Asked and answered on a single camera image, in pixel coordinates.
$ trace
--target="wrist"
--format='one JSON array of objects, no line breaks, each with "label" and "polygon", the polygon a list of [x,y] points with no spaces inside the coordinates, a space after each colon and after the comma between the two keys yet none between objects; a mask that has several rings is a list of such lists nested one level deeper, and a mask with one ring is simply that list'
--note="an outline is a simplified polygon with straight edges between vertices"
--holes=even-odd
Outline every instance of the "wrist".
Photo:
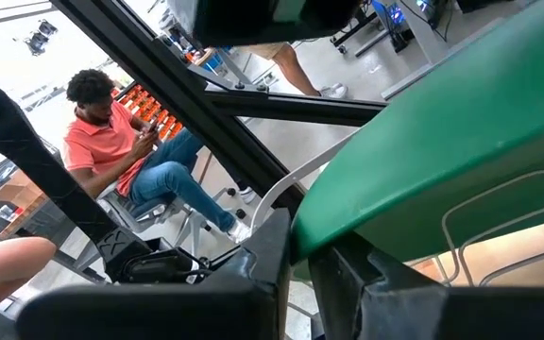
[{"label": "wrist", "polygon": [[127,154],[127,156],[125,156],[125,161],[128,165],[133,165],[133,163],[137,162],[139,159],[135,156],[135,155],[132,155],[132,154]]}]

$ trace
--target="man sitting on chair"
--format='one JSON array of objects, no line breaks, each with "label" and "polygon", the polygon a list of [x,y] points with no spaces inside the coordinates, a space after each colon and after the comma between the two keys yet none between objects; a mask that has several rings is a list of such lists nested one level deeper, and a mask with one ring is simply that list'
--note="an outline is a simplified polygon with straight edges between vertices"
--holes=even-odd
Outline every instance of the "man sitting on chair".
[{"label": "man sitting on chair", "polygon": [[[177,196],[232,241],[248,238],[250,227],[224,211],[191,175],[203,143],[183,128],[153,152],[158,132],[149,130],[148,123],[113,100],[113,87],[102,71],[84,70],[73,76],[66,91],[68,99],[76,103],[76,120],[64,138],[64,163],[88,195],[96,198],[117,181],[118,192],[137,205]],[[243,198],[252,200],[255,193],[231,172],[230,176],[243,189]]]}]

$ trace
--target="pink shirt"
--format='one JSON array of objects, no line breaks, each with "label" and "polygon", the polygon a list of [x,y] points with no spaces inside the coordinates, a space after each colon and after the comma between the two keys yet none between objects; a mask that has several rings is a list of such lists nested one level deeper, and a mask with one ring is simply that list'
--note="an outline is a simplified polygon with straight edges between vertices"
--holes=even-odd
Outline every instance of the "pink shirt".
[{"label": "pink shirt", "polygon": [[[131,112],[116,101],[112,102],[112,116],[107,127],[97,127],[77,118],[64,137],[62,154],[66,169],[91,168],[95,174],[111,169],[133,147],[136,131],[130,121]],[[121,195],[128,195],[129,184],[143,163],[144,159],[136,161],[117,180],[117,190]]]}]

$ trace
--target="green seat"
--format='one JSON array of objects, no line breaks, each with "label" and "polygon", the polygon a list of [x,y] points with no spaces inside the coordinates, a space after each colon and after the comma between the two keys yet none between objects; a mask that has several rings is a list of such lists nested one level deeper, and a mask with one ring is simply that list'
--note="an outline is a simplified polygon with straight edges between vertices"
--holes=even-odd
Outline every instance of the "green seat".
[{"label": "green seat", "polygon": [[[543,209],[539,170],[544,0],[421,79],[354,136],[297,212],[292,261],[351,230],[400,261],[444,252],[443,217],[459,247],[477,233]],[[544,212],[491,236],[540,223]]]}]

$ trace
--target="jeans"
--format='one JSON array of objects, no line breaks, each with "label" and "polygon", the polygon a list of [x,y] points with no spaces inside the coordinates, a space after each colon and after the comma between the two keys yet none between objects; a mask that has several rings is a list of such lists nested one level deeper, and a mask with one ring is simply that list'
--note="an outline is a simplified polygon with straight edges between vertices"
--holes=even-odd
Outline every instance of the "jeans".
[{"label": "jeans", "polygon": [[[144,204],[157,197],[176,195],[220,230],[229,231],[234,216],[215,203],[191,175],[196,152],[202,147],[203,143],[183,128],[148,156],[129,186],[129,199],[134,204]],[[227,171],[235,182],[240,182],[232,171]]]}]

